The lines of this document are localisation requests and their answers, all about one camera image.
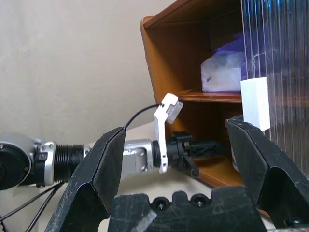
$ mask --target white foam block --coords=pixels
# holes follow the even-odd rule
[[[261,131],[270,128],[267,78],[253,78],[240,82],[243,119]]]

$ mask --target clear plastic panel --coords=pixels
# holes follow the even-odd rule
[[[309,3],[242,0],[247,78],[267,76],[270,139],[309,177]]]

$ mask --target white plastic mount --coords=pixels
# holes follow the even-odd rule
[[[168,157],[165,143],[165,122],[172,124],[177,115],[183,108],[183,103],[178,100],[174,94],[168,93],[165,95],[161,105],[157,108],[154,114],[155,121],[155,138],[159,143],[161,164],[160,173],[166,173],[168,169]]]

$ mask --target black cable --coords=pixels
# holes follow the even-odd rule
[[[26,206],[28,206],[29,204],[31,204],[32,202],[34,202],[36,199],[40,198],[41,196],[45,195],[46,193],[48,193],[50,190],[53,190],[59,186],[62,186],[63,183],[59,183],[57,185],[54,185],[52,187],[50,187],[49,189],[45,190],[44,192],[41,192],[40,194],[38,194],[37,196],[35,196],[34,198],[32,198],[31,200],[27,201],[26,203],[24,203],[23,205],[21,205],[20,207],[18,207],[17,209],[13,210],[12,212],[4,215],[3,217],[0,218],[0,222],[2,222],[3,220],[7,219],[8,217],[14,215],[15,213],[17,213],[19,210],[22,210],[23,208],[25,208]]]
[[[144,109],[138,111],[138,112],[125,124],[124,128],[126,129],[126,128],[131,124],[131,122],[132,122],[139,114],[141,114],[141,113],[143,113],[144,111],[149,110],[149,109],[151,109],[151,108],[159,107],[160,105],[161,105],[161,104],[150,105],[150,106],[148,106],[148,107],[146,107],[146,108],[144,108]]]
[[[61,186],[63,185],[63,183],[60,183],[60,186],[58,186],[57,188],[55,188],[50,194],[49,196],[46,198],[46,200],[44,201],[44,203],[42,204],[42,206],[40,207],[39,211],[37,212],[36,216],[34,217],[34,219],[32,220],[32,222],[30,223],[30,225],[28,226],[28,228],[26,229],[26,232],[30,232],[35,223],[37,223],[37,221],[39,220],[40,216],[42,215],[44,209],[46,208],[47,204],[50,202],[50,200],[52,199],[52,197],[55,195],[55,193],[58,191],[59,188],[61,188]]]

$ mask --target wooden cabinet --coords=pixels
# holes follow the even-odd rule
[[[195,139],[214,139],[227,147],[225,120],[242,114],[240,93],[203,93],[200,65],[215,49],[242,33],[240,0],[178,0],[140,23],[154,96],[166,93],[184,103],[172,131],[188,131]],[[231,151],[195,160],[200,178],[212,186],[242,185],[232,166]]]

